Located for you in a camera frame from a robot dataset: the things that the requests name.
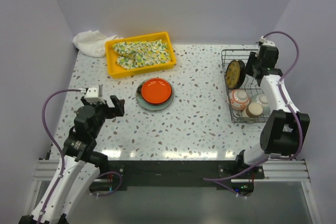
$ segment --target wire dish rack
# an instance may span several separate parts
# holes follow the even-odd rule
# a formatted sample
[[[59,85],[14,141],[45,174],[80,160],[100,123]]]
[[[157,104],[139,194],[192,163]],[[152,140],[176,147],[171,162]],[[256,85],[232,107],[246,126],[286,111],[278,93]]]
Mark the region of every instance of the wire dish rack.
[[[255,50],[254,49],[224,49],[222,51],[222,68],[223,68],[224,82],[225,82],[225,88],[226,88],[226,93],[227,93],[227,102],[229,105],[231,121],[233,123],[266,123],[269,118],[269,114],[260,115],[257,118],[244,118],[242,116],[242,111],[233,109],[231,105],[231,101],[229,98],[229,92],[231,90],[228,88],[227,82],[226,82],[227,66],[232,60],[242,60],[246,65],[250,52],[257,52],[257,50],[256,49]],[[248,75],[246,75],[243,85],[241,85],[240,89],[245,90],[250,98],[257,94],[263,94],[263,91],[258,86],[257,81],[253,77],[248,76]]]

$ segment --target white towel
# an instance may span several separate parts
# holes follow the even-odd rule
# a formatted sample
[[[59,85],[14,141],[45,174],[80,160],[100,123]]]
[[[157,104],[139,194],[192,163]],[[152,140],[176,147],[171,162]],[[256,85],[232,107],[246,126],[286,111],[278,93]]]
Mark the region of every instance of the white towel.
[[[72,43],[85,55],[101,58],[106,55],[105,42],[119,39],[117,35],[107,37],[97,31],[84,31],[74,36]]]

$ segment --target patterned cloth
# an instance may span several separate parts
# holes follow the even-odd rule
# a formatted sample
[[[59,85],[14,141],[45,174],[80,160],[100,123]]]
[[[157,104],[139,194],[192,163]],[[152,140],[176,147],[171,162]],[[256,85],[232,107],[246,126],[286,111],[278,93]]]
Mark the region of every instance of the patterned cloth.
[[[171,61],[168,46],[162,40],[119,42],[113,50],[120,56],[117,64],[125,69],[141,68]]]

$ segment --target yellow tray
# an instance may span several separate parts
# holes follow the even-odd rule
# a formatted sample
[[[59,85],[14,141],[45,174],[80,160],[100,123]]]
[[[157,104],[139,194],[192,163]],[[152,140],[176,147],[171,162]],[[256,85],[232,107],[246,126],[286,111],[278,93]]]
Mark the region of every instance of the yellow tray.
[[[142,67],[142,68],[135,68],[135,69],[124,69],[116,63],[116,60],[119,54],[116,53],[112,48],[112,46],[115,43],[130,42],[130,41],[154,41],[158,39],[161,39],[163,42],[167,43],[168,51],[171,57],[171,62]],[[107,41],[105,43],[105,49],[106,49],[106,58],[107,58],[107,70],[108,70],[109,75],[111,75],[113,78],[122,78],[126,76],[133,76],[135,74],[142,74],[142,73],[149,73],[149,72],[154,72],[154,71],[159,71],[159,70],[171,69],[176,64],[176,58],[175,58],[175,54],[173,51],[172,43],[170,42],[168,33],[165,31],[161,33],[156,33],[156,34],[147,34],[147,35],[130,37],[130,38],[125,38],[125,39]]]

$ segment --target white terrazzo countertop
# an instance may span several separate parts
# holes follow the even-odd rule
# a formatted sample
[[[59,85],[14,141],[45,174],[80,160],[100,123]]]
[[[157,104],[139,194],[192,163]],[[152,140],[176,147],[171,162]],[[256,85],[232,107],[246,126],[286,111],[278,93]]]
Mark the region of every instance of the white terrazzo countertop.
[[[69,88],[103,85],[103,97],[125,99],[125,116],[106,120],[95,151],[121,160],[224,160],[259,142],[264,124],[233,124],[226,102],[221,67],[223,49],[256,49],[252,45],[174,45],[177,65],[171,70],[113,79],[106,58],[78,53]],[[135,99],[138,85],[160,77],[174,87],[175,98],[165,110],[150,112]],[[69,92],[55,133],[64,140],[73,126],[75,111],[82,106],[80,93]],[[52,146],[50,159],[58,159]]]

